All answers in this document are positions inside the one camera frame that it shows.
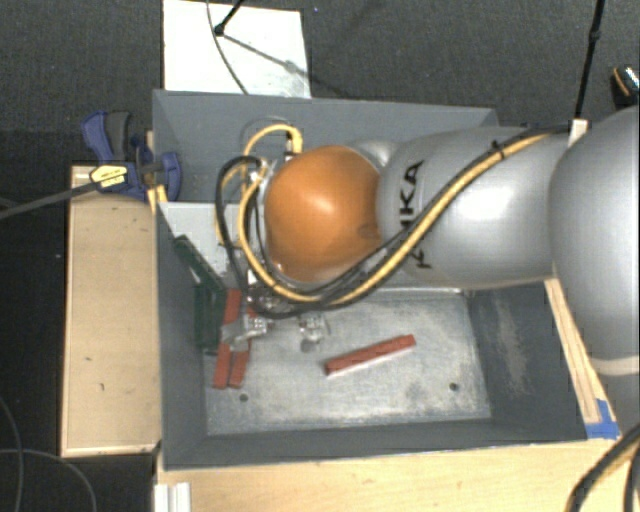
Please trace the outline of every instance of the red block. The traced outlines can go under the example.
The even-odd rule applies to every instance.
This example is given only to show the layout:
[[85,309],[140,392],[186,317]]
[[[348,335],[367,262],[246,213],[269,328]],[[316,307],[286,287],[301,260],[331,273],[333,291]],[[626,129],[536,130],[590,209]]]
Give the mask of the red block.
[[218,360],[216,361],[216,370],[213,373],[213,387],[215,389],[227,388],[232,355],[231,347],[227,343],[218,345]]
[[247,363],[249,362],[249,352],[251,350],[251,340],[249,340],[249,349],[242,352],[235,352],[233,358],[233,366],[231,367],[231,375],[229,376],[229,387],[240,389],[244,381],[244,374],[247,371]]
[[412,334],[392,338],[331,359],[325,363],[324,371],[327,375],[332,375],[336,372],[354,368],[380,357],[385,357],[401,350],[406,350],[415,346],[415,344],[416,340]]
[[242,303],[242,292],[236,288],[227,290],[227,303],[224,308],[224,318],[222,325],[235,322],[240,316],[240,304]]

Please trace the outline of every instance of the cable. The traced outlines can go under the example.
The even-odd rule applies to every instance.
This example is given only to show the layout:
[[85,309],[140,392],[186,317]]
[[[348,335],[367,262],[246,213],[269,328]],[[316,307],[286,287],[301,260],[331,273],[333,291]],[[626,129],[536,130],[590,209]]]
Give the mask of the cable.
[[240,137],[238,138],[238,142],[240,147],[244,148],[247,140],[247,134],[249,133],[249,128],[253,127],[258,123],[269,122],[271,124],[282,123],[288,126],[292,126],[291,121],[289,121],[286,117],[282,116],[264,116],[259,117],[257,119],[252,119],[251,121],[245,123],[245,125],[240,130]]
[[635,442],[640,440],[640,423],[629,430],[613,447],[604,454],[598,463],[580,479],[573,488],[569,502],[567,503],[567,512],[578,512],[587,496],[595,487],[598,479],[605,471],[619,461],[621,456],[633,446]]
[[[287,136],[290,138],[291,141],[291,151],[294,154],[297,153],[301,153],[302,152],[302,146],[303,146],[303,139],[302,139],[302,134],[300,133],[300,130],[298,130],[295,126],[291,126],[288,124],[284,124],[284,123],[276,123],[276,124],[272,124],[269,126],[266,126],[264,128],[262,128],[261,130],[258,130],[248,141],[247,144],[244,147],[244,150],[242,151],[242,154],[244,156],[249,156],[251,154],[251,152],[253,151],[254,146],[264,137],[266,137],[267,135],[269,135],[270,133],[274,133],[274,132],[285,132],[287,134]],[[224,188],[227,186],[227,184],[229,183],[229,181],[231,181],[231,179],[233,179],[233,177],[240,173],[242,175],[242,192],[244,193],[246,190],[246,186],[245,186],[245,182],[247,179],[247,166],[246,163],[243,163],[242,161],[239,161],[238,163],[236,163],[235,165],[230,166],[226,171],[221,170],[219,172],[220,174],[224,174],[224,176],[222,177],[222,179],[220,180],[220,184],[218,185],[219,187],[222,188],[222,191],[224,190]],[[222,240],[222,233],[220,232],[220,227],[219,227],[219,219],[220,217],[218,216],[218,213],[216,212],[216,217],[214,219],[214,228],[216,230],[216,236],[218,237],[218,240]]]
[[4,206],[5,208],[11,208],[13,206],[18,206],[18,203],[16,203],[15,201],[12,201],[11,199],[0,197],[0,206]]
[[254,164],[256,166],[265,167],[263,165],[263,162],[259,158],[250,155],[238,156],[229,160],[218,173],[215,190],[215,212],[216,226],[219,231],[220,240],[222,240],[222,244],[224,245],[224,248],[227,252],[229,264],[231,266],[231,270],[235,275],[238,288],[240,288],[243,294],[247,294],[248,286],[246,283],[246,278],[243,276],[240,265],[238,264],[238,261],[235,257],[233,243],[231,242],[231,236],[229,235],[229,229],[227,228],[227,222],[224,217],[224,201],[222,198],[222,181],[224,180],[226,174],[239,164]]
[[11,414],[11,409],[4,401],[4,399],[0,396],[0,407],[4,410],[4,414],[9,420],[9,425],[11,425],[11,430],[13,431],[13,437],[15,439],[15,454],[18,460],[18,483],[16,484],[16,504],[13,508],[15,512],[20,512],[20,505],[22,503],[22,493],[24,491],[24,449],[22,447],[22,439],[20,438],[20,431],[18,430],[18,425],[16,424],[16,420]]
[[91,486],[91,483],[89,482],[85,474],[82,471],[80,471],[71,462],[63,459],[62,457],[58,457],[57,455],[52,455],[47,452],[41,452],[38,450],[31,450],[29,448],[24,448],[22,446],[22,439],[20,437],[20,431],[18,430],[18,425],[16,423],[16,420],[13,417],[13,414],[11,414],[11,409],[9,409],[9,406],[1,396],[0,396],[0,407],[3,409],[5,416],[7,417],[7,420],[9,420],[9,424],[11,425],[11,430],[13,431],[13,437],[15,438],[15,444],[16,444],[15,448],[0,450],[0,455],[14,453],[16,454],[17,460],[18,460],[18,483],[16,485],[16,501],[15,501],[14,511],[20,512],[20,507],[22,505],[22,494],[24,493],[24,454],[28,454],[28,455],[34,455],[37,457],[44,457],[47,459],[54,460],[68,467],[71,471],[73,471],[80,478],[80,480],[82,480],[82,483],[84,483],[85,487],[89,491],[89,496],[91,497],[91,509],[93,510],[93,512],[97,512],[98,504],[96,500],[96,493],[93,490],[93,487]]
[[95,183],[93,182],[86,183],[85,185],[72,188],[71,190],[64,190],[62,192],[58,192],[57,194],[52,194],[50,196],[43,197],[41,199],[36,199],[35,201],[30,201],[25,204],[12,206],[6,210],[0,211],[0,220],[8,219],[9,217],[13,217],[14,215],[19,215],[20,213],[26,213],[32,210],[37,210],[38,208],[42,208],[43,206],[48,206],[50,204],[67,201],[69,199],[73,199],[74,197],[78,197],[83,194],[86,194],[87,192],[93,192],[95,190],[96,190]]
[[589,46],[587,47],[587,55],[584,59],[582,78],[580,79],[580,90],[578,91],[578,99],[576,100],[576,108],[573,114],[573,117],[576,119],[582,116],[582,106],[587,93],[587,82],[589,81],[589,73],[591,72],[593,54],[596,50],[596,43],[598,39],[600,39],[600,22],[602,21],[602,14],[604,12],[604,2],[605,0],[596,0],[596,7],[593,12],[593,21],[591,22],[591,29],[589,30]]
[[[6,450],[0,450],[0,455],[5,455],[5,454],[9,454],[9,453],[17,453],[18,450],[15,448],[9,448]],[[62,457],[58,457],[57,455],[53,455],[51,453],[47,453],[47,452],[41,452],[39,450],[31,450],[29,448],[25,448],[22,450],[22,453],[26,453],[28,455],[34,455],[36,457],[42,457],[45,459],[49,459],[49,460],[53,460],[55,462],[58,462],[59,464],[62,464],[63,466],[69,468],[73,473],[75,473],[78,478],[80,478],[80,480],[82,480],[82,483],[84,484],[84,486],[86,487],[87,491],[89,492],[89,496],[91,498],[91,510],[93,512],[98,512],[98,503],[96,500],[96,493],[93,490],[93,487],[91,486],[91,482],[89,482],[89,480],[87,479],[87,477],[85,476],[85,474],[80,471],[78,469],[77,466],[75,466],[74,464],[72,464],[71,462],[69,462],[68,460],[63,459]]]
[[258,215],[258,207],[257,207],[257,199],[254,196],[253,201],[249,204],[249,218],[253,214],[254,219],[254,229],[256,231],[256,240],[258,242],[258,248],[260,249],[260,256],[262,256],[262,260],[269,265],[269,258],[267,257],[267,249],[264,245],[264,240],[262,237],[262,228],[260,226],[260,216]]
[[[334,299],[330,305],[334,307],[344,307],[370,293],[376,286],[378,286],[382,281],[388,278],[396,268],[399,267],[399,265],[404,261],[404,259],[406,259],[413,248],[424,237],[424,235],[434,224],[434,222],[439,218],[445,208],[473,180],[475,180],[478,176],[486,172],[488,169],[490,169],[503,159],[529,147],[542,138],[547,137],[551,133],[554,132],[543,132],[537,135],[524,137],[521,134],[519,137],[515,138],[515,141],[507,143],[500,148],[496,148],[494,151],[490,152],[488,156],[483,157],[480,162],[475,163],[476,161],[474,161],[474,165],[465,168],[461,175],[459,174],[458,176],[456,176],[454,180],[452,180],[452,182],[450,182],[450,184],[448,184],[447,187],[443,189],[443,191],[437,196],[437,200],[432,201],[433,204],[430,203],[428,208],[425,209],[424,214],[420,216],[416,228],[408,233],[406,240],[404,240],[400,244],[400,246],[388,259],[383,262],[382,265],[378,266],[373,275],[366,279],[366,281],[360,284],[355,290]],[[247,212],[247,204],[250,201],[252,195],[256,193],[263,179],[264,173],[259,173],[256,180],[243,195],[238,212],[239,241],[243,248],[243,251],[245,252],[247,260],[249,261],[252,270],[256,273],[258,278],[272,291],[278,293],[286,299],[295,302],[319,302],[321,298],[318,296],[292,291],[285,286],[282,286],[281,283],[278,283],[277,280],[273,276],[269,275],[269,273],[264,269],[264,267],[253,254],[251,247],[248,244],[247,235],[244,231],[243,219]]]
[[[222,62],[224,63],[225,67],[227,68],[227,71],[229,71],[229,74],[231,75],[231,78],[233,78],[233,81],[236,83],[236,85],[242,91],[242,94],[249,95],[249,92],[247,91],[245,86],[242,84],[242,82],[238,78],[238,75],[236,75],[235,71],[231,67],[231,64],[227,60],[227,57],[224,54],[224,51],[222,51],[222,47],[220,46],[220,42],[218,41],[218,34],[216,33],[216,27],[213,26],[213,20],[211,19],[211,11],[209,10],[209,0],[205,0],[205,3],[206,3],[206,7],[207,7],[207,19],[209,20],[209,28],[211,29],[211,36],[213,37],[213,42],[215,43],[216,48],[218,49],[218,53],[220,54],[220,58],[222,59]],[[238,4],[234,6],[234,9],[237,9],[239,7],[240,3],[241,2],[238,2]],[[227,18],[230,18],[233,15],[232,13],[230,13],[227,16]]]
[[624,512],[633,512],[633,502],[637,499],[637,490],[640,485],[640,445],[631,459],[629,474],[624,485]]
[[224,19],[222,20],[221,23],[216,25],[216,28],[215,28],[216,35],[219,35],[219,36],[223,36],[224,35],[224,29],[227,26],[227,23],[229,23],[231,21],[231,18],[233,18],[235,16],[236,12],[238,12],[238,9],[240,9],[240,6],[243,3],[244,3],[244,0],[237,0],[235,5],[229,11],[229,14],[227,14],[224,17]]

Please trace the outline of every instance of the black wire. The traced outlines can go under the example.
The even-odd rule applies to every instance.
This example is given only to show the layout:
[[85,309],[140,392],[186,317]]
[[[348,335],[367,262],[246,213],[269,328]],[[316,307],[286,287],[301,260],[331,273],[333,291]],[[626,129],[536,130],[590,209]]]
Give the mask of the black wire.
[[602,21],[602,13],[604,12],[604,2],[605,0],[596,0],[591,30],[589,30],[589,46],[587,47],[587,55],[584,59],[582,78],[580,79],[580,90],[578,91],[578,99],[576,100],[576,108],[573,114],[574,118],[582,116],[582,107],[584,105],[584,97],[587,93],[587,82],[589,81],[589,73],[591,72],[593,54],[596,50],[596,43],[598,39],[600,39],[600,22]]
[[330,90],[336,96],[339,96],[342,98],[350,98],[352,96],[349,92],[339,89],[338,87],[331,85],[327,81],[323,80],[318,75],[314,74],[311,70],[303,71],[294,62],[276,59],[274,56],[264,53],[263,51],[260,51],[257,48],[254,48],[253,46],[236,39],[235,37],[231,37],[230,35],[225,35],[224,37],[230,43],[235,43],[241,48],[244,48],[245,50],[251,53],[254,53],[257,56],[262,57],[263,59],[271,62],[272,64],[276,64],[282,67],[288,73],[294,73],[298,75],[302,80],[308,79],[310,84],[318,84]]
[[16,203],[15,201],[12,201],[11,199],[0,197],[0,206],[4,206],[5,208],[11,208],[13,206],[18,206],[18,203]]
[[243,3],[244,3],[244,0],[237,0],[235,5],[231,8],[229,13],[224,17],[222,22],[220,24],[216,25],[216,28],[215,28],[216,35],[220,35],[220,36],[224,35],[224,29],[226,28],[227,23],[229,23],[231,21],[231,18],[233,18],[235,16],[236,12],[238,12],[238,9],[240,9],[240,6]]
[[[487,158],[498,154],[498,153],[502,153],[503,149],[515,144],[516,142],[519,142],[523,139],[528,139],[530,137],[535,137],[536,135],[541,135],[544,133],[562,133],[562,132],[567,132],[569,129],[568,125],[562,125],[562,126],[557,126],[557,127],[553,127],[553,128],[546,128],[546,129],[538,129],[538,128],[534,128],[531,130],[526,130],[524,132],[521,132],[520,134],[511,137],[509,139],[507,139],[506,141],[500,143],[500,144],[494,144],[492,146],[492,148],[487,151],[486,153],[480,155],[479,157],[475,158],[474,160],[472,160],[469,164],[467,164],[460,172],[458,172],[453,178],[451,178],[447,184],[442,187],[440,189],[440,191],[429,201],[429,203],[427,203],[427,205],[422,209],[421,213],[413,220],[413,222],[408,226],[408,228],[398,232],[396,234],[396,236],[398,237],[397,241],[392,244],[388,256],[386,258],[384,258],[382,261],[380,261],[372,270],[370,270],[367,273],[367,277],[375,274],[376,272],[378,272],[378,270],[380,270],[380,268],[382,268],[383,265],[385,265],[387,263],[387,261],[389,260],[389,258],[391,258],[391,256],[395,253],[395,251],[405,242],[405,240],[407,239],[407,237],[410,235],[410,233],[415,229],[415,227],[417,227],[417,225],[422,222],[422,220],[429,214],[429,212],[433,209],[433,207],[435,206],[435,204],[442,198],[442,196],[446,193],[447,190],[449,190],[449,188],[456,183],[457,181],[459,181],[472,167],[475,167],[476,165],[481,164],[482,162],[484,162]],[[427,235],[427,233],[433,229],[433,225],[429,228],[429,230],[427,230],[427,232],[423,235],[423,239],[424,236]],[[363,292],[361,295],[358,295],[357,297],[354,297],[353,299],[343,302],[341,304],[335,304],[335,305],[329,305],[328,309],[340,309],[343,307],[347,307],[350,306],[352,304],[355,304],[356,302],[368,297],[369,295],[371,295],[378,287],[382,286],[384,283],[386,283],[389,279],[391,279],[391,277],[393,277],[393,275],[400,269],[400,267],[402,266],[402,263],[404,263],[406,261],[407,258],[409,258],[409,256],[411,255],[412,251],[408,251],[407,254],[404,256],[404,258],[398,263],[398,265],[396,265],[391,272],[389,272],[376,286],[371,287],[369,290]]]
[[0,211],[0,220],[8,219],[9,217],[13,217],[14,215],[27,213],[32,210],[37,210],[38,208],[42,208],[43,206],[48,206],[50,204],[67,201],[69,199],[73,199],[74,197],[78,197],[78,196],[81,196],[82,194],[86,194],[87,192],[93,192],[95,190],[96,190],[95,183],[87,183],[79,187],[74,187],[70,190],[64,190],[62,192],[58,192],[57,194],[52,194],[50,196],[46,196],[41,199],[36,199],[35,201],[31,201],[29,203],[12,206],[6,210]]
[[262,123],[265,121],[269,122],[270,124],[284,123],[284,124],[288,124],[289,126],[293,126],[291,121],[289,121],[286,117],[282,117],[282,116],[264,116],[264,117],[259,117],[257,119],[252,119],[251,121],[245,123],[245,125],[240,130],[240,137],[238,138],[238,141],[241,148],[244,148],[244,146],[247,143],[247,139],[249,138],[248,137],[249,128],[255,126],[258,123]]
[[604,454],[598,463],[576,484],[569,500],[568,512],[578,512],[605,471],[612,466],[620,456],[640,439],[640,423],[629,430],[613,447]]
[[218,173],[218,179],[216,181],[216,190],[215,190],[215,210],[216,210],[216,219],[218,221],[218,225],[220,227],[220,236],[222,237],[222,244],[227,252],[227,257],[229,259],[229,264],[231,266],[231,270],[234,273],[236,278],[236,283],[238,288],[242,291],[243,295],[248,295],[249,286],[247,283],[247,279],[244,276],[242,270],[240,269],[240,264],[236,258],[235,249],[233,247],[233,242],[231,241],[231,236],[229,235],[229,228],[227,227],[227,221],[224,216],[225,203],[222,197],[223,187],[222,182],[224,181],[224,177],[229,173],[231,169],[233,169],[236,165],[247,164],[247,165],[256,165],[260,166],[262,162],[259,158],[255,156],[238,156],[236,158],[232,158],[229,160],[220,172]]
[[271,267],[271,262],[267,257],[267,249],[265,247],[264,240],[262,238],[262,228],[260,227],[260,216],[258,215],[258,212],[257,212],[256,196],[253,196],[253,198],[251,199],[247,207],[247,217],[251,218],[252,215],[254,218],[254,226],[256,230],[256,240],[258,242],[258,247],[260,248],[260,256],[262,257],[262,261],[264,261],[265,264],[267,265],[267,268],[269,270],[273,270]]
[[222,59],[222,62],[224,63],[225,67],[227,68],[227,71],[229,71],[229,74],[231,75],[231,78],[233,78],[233,80],[236,83],[236,85],[242,91],[242,94],[248,95],[249,92],[247,91],[245,86],[242,84],[242,82],[238,78],[238,75],[236,75],[235,71],[231,67],[231,64],[227,60],[227,57],[224,54],[224,51],[222,50],[222,47],[220,46],[220,41],[218,41],[218,35],[216,34],[216,28],[213,26],[213,20],[211,19],[211,11],[209,10],[209,0],[205,0],[205,3],[206,3],[206,6],[207,6],[207,19],[209,20],[209,28],[211,29],[211,36],[213,37],[213,42],[215,43],[216,48],[218,49],[218,53],[220,54],[220,58]]
[[11,409],[4,401],[4,399],[0,396],[0,407],[4,410],[4,414],[9,420],[9,425],[11,426],[11,431],[13,432],[13,438],[15,440],[15,453],[18,461],[18,483],[16,484],[16,501],[14,506],[14,511],[20,511],[20,504],[22,502],[22,493],[24,490],[24,448],[22,447],[22,438],[20,437],[20,431],[18,430],[18,425],[16,424],[16,420],[11,414]]
[[[256,194],[254,193],[253,196],[248,201],[247,218],[250,218],[250,216],[254,213],[255,209],[256,209]],[[260,252],[261,252],[262,260],[264,261],[265,266],[267,267],[267,269],[266,269],[267,273],[274,280],[277,280],[276,277],[274,276],[274,271],[273,271],[273,268],[270,265],[269,258],[266,255],[266,249],[264,247],[264,242],[262,240],[262,235],[261,235],[259,217],[258,217],[257,214],[254,216],[254,219],[255,219],[256,234],[257,234],[257,238],[258,238],[258,243],[260,245]],[[323,304],[327,304],[327,303],[331,302],[335,297],[342,296],[345,293],[347,293],[352,288],[351,284],[354,281],[362,282],[363,276],[364,276],[364,270],[363,270],[364,265],[366,265],[366,263],[371,258],[373,258],[375,255],[377,255],[379,252],[387,249],[391,244],[395,243],[397,241],[397,239],[399,238],[400,234],[402,234],[402,233],[396,234],[390,240],[385,242],[382,246],[378,247],[371,254],[365,256],[364,258],[362,258],[359,262],[357,262],[351,268],[349,268],[348,270],[346,270],[345,272],[340,274],[338,277],[336,277],[336,278],[334,278],[334,279],[332,279],[332,280],[330,280],[328,282],[325,282],[325,283],[317,286],[316,288],[304,290],[304,292],[307,295],[320,295],[320,299],[318,301],[315,301],[313,303],[314,304],[313,306],[308,306],[307,307],[305,305],[304,309],[305,310],[318,310],[318,308],[322,307]],[[299,291],[296,288],[292,288],[290,286],[287,286],[286,283],[280,283],[280,285],[281,286],[286,286],[289,290],[291,290],[293,292],[298,292]]]
[[[12,454],[12,453],[17,453],[17,452],[18,452],[18,450],[14,449],[14,448],[10,448],[10,449],[7,449],[7,450],[0,450],[0,455]],[[33,456],[36,456],[36,457],[42,457],[44,459],[52,460],[54,462],[57,462],[58,464],[61,464],[64,467],[66,467],[67,469],[69,469],[73,473],[75,473],[76,476],[82,481],[82,483],[84,484],[85,488],[87,489],[87,492],[89,493],[89,498],[91,499],[91,510],[93,512],[98,512],[98,500],[96,499],[95,490],[93,489],[93,486],[91,485],[91,482],[89,482],[89,479],[87,478],[87,476],[82,471],[80,471],[80,469],[78,469],[78,467],[75,464],[72,464],[68,460],[63,459],[62,457],[59,457],[58,455],[53,455],[52,453],[42,452],[40,450],[32,450],[30,448],[25,448],[25,449],[22,450],[22,453],[26,454],[26,455],[33,455]]]
[[633,503],[640,485],[640,445],[631,459],[627,481],[624,486],[624,512],[633,512]]

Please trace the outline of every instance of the wooden table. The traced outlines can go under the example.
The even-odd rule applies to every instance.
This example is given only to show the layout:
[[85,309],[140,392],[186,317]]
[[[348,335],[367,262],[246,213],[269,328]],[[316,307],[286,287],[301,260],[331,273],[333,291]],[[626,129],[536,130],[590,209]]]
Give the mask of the wooden table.
[[[87,168],[73,169],[73,184]],[[154,219],[116,195],[74,199],[61,452],[65,457],[150,452],[160,440]],[[602,387],[556,281],[548,295],[587,423],[600,421]],[[362,460],[165,472],[188,482],[204,511],[561,511],[577,480],[612,445],[582,442]],[[623,464],[585,511],[621,510]]]

